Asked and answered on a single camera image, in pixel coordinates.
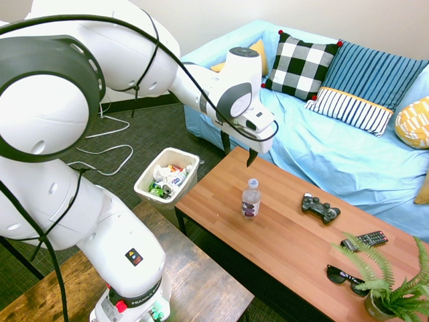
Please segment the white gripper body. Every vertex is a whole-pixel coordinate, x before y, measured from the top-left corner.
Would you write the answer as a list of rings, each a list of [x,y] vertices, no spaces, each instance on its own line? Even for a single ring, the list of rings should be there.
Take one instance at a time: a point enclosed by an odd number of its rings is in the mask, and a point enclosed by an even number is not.
[[[238,117],[232,123],[214,120],[214,126],[258,153],[271,149],[275,130],[273,117]]]

